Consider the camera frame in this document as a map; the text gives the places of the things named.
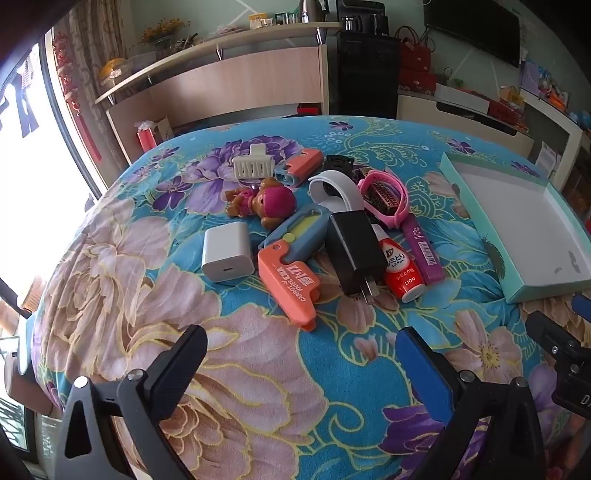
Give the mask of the purple lighter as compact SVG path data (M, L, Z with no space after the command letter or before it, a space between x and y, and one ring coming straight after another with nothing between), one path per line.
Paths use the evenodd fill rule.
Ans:
M446 277L445 271L417 218L409 213L401 228L424 282L427 285L442 282Z

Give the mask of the red eye drop bottle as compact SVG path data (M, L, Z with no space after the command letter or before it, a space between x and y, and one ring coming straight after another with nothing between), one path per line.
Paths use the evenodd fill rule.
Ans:
M410 303L419 298L427 286L418 266L380 225L373 224L372 227L387 261L384 272L386 285L401 303Z

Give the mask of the white usb charger cube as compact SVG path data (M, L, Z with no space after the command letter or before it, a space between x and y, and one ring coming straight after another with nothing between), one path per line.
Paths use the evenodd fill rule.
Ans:
M245 222L231 222L205 231L201 271L214 283L252 275L252 246Z

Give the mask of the black plug charger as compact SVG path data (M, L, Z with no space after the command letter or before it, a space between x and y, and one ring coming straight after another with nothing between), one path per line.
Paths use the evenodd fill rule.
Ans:
M387 261L366 213L361 210L332 213L325 251L346 296L361 296L373 304L380 294L378 281Z

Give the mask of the pink kids watch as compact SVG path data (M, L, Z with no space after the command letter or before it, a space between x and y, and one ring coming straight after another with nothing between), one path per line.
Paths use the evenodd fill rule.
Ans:
M410 202L405 184L393 173L370 169L358 182L366 210L388 229L399 229L407 219Z

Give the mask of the orange blue carrot knife toy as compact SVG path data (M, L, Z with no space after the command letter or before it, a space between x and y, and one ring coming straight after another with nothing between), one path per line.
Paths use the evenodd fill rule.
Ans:
M263 285L290 322L308 332L317 326L321 281L307 260L324 245L330 217L327 208L308 203L274 229L257 253Z

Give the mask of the white smart watch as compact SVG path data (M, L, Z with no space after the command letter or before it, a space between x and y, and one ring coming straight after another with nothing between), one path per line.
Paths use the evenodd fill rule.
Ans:
M332 213L363 211L363 195L349 176L337 170L325 170L308 181L311 200Z

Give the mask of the black toy car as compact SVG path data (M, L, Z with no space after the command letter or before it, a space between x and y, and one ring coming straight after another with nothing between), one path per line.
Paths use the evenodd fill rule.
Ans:
M352 157L345 155L326 155L324 161L322 161L321 170L341 172L355 183L366 177L366 168L361 164L356 164L355 159Z

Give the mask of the pink puppy figurine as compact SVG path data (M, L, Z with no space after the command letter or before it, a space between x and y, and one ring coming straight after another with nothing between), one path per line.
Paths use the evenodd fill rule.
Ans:
M231 218L259 217L266 230L273 231L297 209L294 192L279 180L266 178L256 187L240 187L224 193L225 212Z

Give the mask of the salmon grey folding knife toy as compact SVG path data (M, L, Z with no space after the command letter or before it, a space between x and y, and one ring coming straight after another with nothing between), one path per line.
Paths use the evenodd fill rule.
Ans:
M324 155L321 150L304 148L300 153L278 163L274 168L274 176L287 186L297 187L321 167L322 161Z

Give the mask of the cream tv stand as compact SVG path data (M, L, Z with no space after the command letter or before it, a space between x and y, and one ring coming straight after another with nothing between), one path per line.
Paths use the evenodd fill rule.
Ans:
M399 94L397 118L470 134L502 145L524 158L529 157L534 146L528 135L494 117L411 92Z

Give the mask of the red gift box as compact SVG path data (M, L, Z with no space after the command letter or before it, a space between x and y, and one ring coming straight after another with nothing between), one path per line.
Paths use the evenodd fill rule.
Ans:
M437 76L432 73L408 68L402 68L399 72L400 89L433 96L436 86Z

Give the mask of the black water dispenser cabinet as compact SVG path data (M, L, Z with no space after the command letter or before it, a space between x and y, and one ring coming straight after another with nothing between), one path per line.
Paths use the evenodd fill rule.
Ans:
M335 3L337 112L395 119L398 113L399 41L390 35L386 7L378 1Z

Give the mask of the red hanging knot ornament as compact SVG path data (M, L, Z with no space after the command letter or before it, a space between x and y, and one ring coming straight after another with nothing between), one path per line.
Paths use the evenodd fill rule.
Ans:
M78 101L77 85L71 75L73 62L68 56L67 47L68 40L65 33L58 31L53 35L52 50L64 101L87 153L94 163L98 163L102 157L82 116L81 105Z

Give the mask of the black wall television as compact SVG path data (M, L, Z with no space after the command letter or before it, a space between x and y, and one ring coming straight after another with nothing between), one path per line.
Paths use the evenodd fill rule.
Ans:
M505 63L520 64L520 20L489 0L431 0L423 5L425 26L471 44Z

